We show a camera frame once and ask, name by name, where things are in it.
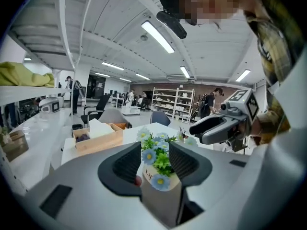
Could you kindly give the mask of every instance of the gray chair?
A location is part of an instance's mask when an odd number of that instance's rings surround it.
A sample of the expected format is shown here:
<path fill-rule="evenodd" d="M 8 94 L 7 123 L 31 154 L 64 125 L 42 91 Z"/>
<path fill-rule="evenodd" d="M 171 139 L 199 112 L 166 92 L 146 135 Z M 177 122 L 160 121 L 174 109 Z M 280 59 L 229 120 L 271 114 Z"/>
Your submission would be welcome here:
<path fill-rule="evenodd" d="M 171 120 L 166 116 L 164 112 L 153 112 L 150 117 L 150 123 L 159 123 L 164 126 L 169 126 L 171 123 Z"/>
<path fill-rule="evenodd" d="M 123 114 L 117 109 L 106 109 L 100 118 L 98 119 L 101 123 L 113 123 L 113 124 L 120 124 L 120 123 L 126 123 L 126 128 L 132 128 L 132 124 L 127 121 L 127 119 L 124 118 Z"/>

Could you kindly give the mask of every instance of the brown box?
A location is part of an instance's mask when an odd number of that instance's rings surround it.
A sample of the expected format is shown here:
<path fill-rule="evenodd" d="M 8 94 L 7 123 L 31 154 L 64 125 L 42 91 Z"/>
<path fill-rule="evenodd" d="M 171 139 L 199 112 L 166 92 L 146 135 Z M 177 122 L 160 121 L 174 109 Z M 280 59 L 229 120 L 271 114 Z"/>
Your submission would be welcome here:
<path fill-rule="evenodd" d="M 109 148 L 117 147 L 123 143 L 123 130 L 114 124 L 108 124 L 115 131 L 111 134 L 96 137 L 93 139 L 80 141 L 76 143 L 76 149 L 79 156 L 83 156 L 90 153 L 99 152 Z M 79 137 L 90 131 L 90 128 L 83 128 L 74 130 L 73 137 Z"/>
<path fill-rule="evenodd" d="M 10 133 L 12 142 L 2 147 L 9 162 L 29 150 L 24 133 L 21 130 Z"/>

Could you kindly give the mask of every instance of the green cloth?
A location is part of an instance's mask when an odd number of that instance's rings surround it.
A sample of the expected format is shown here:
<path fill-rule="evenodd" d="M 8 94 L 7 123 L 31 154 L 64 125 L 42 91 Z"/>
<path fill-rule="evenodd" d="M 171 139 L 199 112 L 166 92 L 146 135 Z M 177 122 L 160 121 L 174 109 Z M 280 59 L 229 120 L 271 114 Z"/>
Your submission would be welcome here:
<path fill-rule="evenodd" d="M 0 86 L 54 87 L 52 73 L 44 75 L 31 72 L 21 63 L 0 63 Z"/>

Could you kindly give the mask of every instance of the black head-mounted camera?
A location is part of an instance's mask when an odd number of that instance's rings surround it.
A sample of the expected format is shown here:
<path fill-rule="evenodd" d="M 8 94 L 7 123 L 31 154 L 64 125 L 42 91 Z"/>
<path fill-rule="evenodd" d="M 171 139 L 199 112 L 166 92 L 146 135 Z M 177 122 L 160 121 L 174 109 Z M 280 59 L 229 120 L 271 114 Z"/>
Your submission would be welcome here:
<path fill-rule="evenodd" d="M 179 0 L 160 0 L 163 10 L 157 14 L 157 19 L 165 24 L 177 37 L 184 39 L 187 32 L 180 24 L 180 20 L 184 19 L 190 25 L 197 25 L 197 21 L 186 18 L 184 13 L 179 11 Z"/>

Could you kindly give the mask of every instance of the person in black clothes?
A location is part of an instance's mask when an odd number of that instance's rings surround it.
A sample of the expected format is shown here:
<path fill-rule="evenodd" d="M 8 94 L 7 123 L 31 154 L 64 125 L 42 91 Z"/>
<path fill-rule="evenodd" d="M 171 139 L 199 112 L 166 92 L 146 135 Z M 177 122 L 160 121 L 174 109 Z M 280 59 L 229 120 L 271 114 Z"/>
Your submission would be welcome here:
<path fill-rule="evenodd" d="M 201 118 L 209 116 L 211 111 L 213 112 L 213 114 L 216 113 L 213 107 L 214 107 L 214 99 L 217 96 L 224 96 L 223 89 L 216 88 L 213 92 L 204 97 L 204 101 L 202 101 L 202 107 L 201 107 Z"/>
<path fill-rule="evenodd" d="M 68 76 L 66 78 L 66 89 L 72 89 L 72 83 L 73 83 L 73 79 L 71 78 L 71 76 Z M 76 114 L 77 113 L 77 105 L 78 105 L 78 98 L 79 98 L 79 85 L 78 85 L 78 81 L 75 82 L 75 85 L 73 87 L 73 92 L 72 92 L 72 114 Z"/>

